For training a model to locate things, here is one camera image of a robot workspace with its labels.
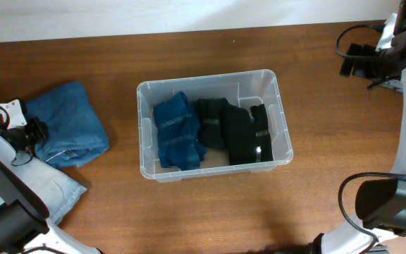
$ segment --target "storage box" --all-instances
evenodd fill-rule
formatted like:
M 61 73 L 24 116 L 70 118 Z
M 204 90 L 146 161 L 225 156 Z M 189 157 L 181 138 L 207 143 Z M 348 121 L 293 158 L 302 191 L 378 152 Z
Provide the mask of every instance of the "storage box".
M 200 98 L 226 97 L 232 105 L 249 111 L 251 106 L 264 104 L 269 119 L 273 161 L 230 166 L 227 151 L 209 148 L 200 169 L 180 171 L 178 168 L 162 168 L 158 158 L 153 107 L 170 99 L 179 91 L 183 91 L 190 102 Z M 140 173 L 146 179 L 167 182 L 244 171 L 269 171 L 293 159 L 293 147 L 290 143 L 278 83 L 275 73 L 270 70 L 143 82 L 137 87 L 137 110 Z

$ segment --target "brown wooden surface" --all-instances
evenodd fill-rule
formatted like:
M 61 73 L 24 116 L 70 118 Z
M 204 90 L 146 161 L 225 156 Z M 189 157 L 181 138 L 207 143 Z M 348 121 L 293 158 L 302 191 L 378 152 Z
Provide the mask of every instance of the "brown wooden surface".
M 343 220 L 338 187 L 389 171 L 402 95 L 338 75 L 352 23 L 0 44 L 0 102 L 84 83 L 111 149 L 63 171 L 88 187 L 61 228 L 106 253 L 239 253 L 306 244 Z M 367 30 L 346 37 L 375 44 Z M 278 76 L 294 160 L 271 172 L 157 183 L 139 171 L 136 87 L 146 80 L 268 68 Z M 353 211 L 355 182 L 347 187 Z M 388 243 L 406 253 L 406 238 Z

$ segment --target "folded clothing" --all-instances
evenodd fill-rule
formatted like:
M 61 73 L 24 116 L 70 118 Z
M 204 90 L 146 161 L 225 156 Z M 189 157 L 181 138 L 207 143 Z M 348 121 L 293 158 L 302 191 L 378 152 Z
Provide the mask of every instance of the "folded clothing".
M 254 118 L 255 146 L 259 147 L 261 162 L 273 161 L 272 141 L 269 133 L 269 122 L 264 104 L 250 108 Z
M 225 107 L 221 111 L 221 120 L 230 165 L 255 163 L 255 130 L 248 111 L 236 106 Z
M 66 83 L 26 107 L 28 116 L 38 116 L 48 126 L 47 139 L 35 145 L 37 157 L 47 164 L 80 167 L 109 149 L 109 138 L 81 83 Z
M 29 187 L 49 211 L 49 218 L 58 224 L 70 212 L 79 197 L 87 190 L 61 171 L 24 152 L 17 154 L 16 162 L 28 162 L 22 167 L 9 169 Z
M 194 104 L 179 92 L 154 106 L 153 115 L 158 129 L 161 167 L 177 166 L 183 171 L 198 169 L 207 149 L 197 141 L 200 124 Z
M 205 147 L 224 149 L 225 142 L 221 128 L 221 110 L 230 106 L 226 98 L 198 99 L 194 102 L 200 120 L 198 141 Z

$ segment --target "black folded garment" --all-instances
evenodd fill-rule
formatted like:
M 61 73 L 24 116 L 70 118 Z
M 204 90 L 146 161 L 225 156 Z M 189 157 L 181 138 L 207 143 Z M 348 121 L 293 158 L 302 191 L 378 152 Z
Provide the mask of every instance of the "black folded garment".
M 197 138 L 205 147 L 226 148 L 222 137 L 221 110 L 230 105 L 226 98 L 198 99 L 194 102 L 200 120 Z
M 254 129 L 256 131 L 255 145 L 261 149 L 261 162 L 273 161 L 272 141 L 269 133 L 266 107 L 264 104 L 261 104 L 251 107 L 250 111 L 254 118 Z
M 222 134 L 228 148 L 230 165 L 255 163 L 255 129 L 246 109 L 235 106 L 221 110 Z

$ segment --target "white backdrop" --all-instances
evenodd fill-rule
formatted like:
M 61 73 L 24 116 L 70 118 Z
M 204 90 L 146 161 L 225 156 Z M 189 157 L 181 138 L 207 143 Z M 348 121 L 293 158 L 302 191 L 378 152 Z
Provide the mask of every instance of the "white backdrop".
M 0 0 L 0 42 L 386 19 L 400 0 Z

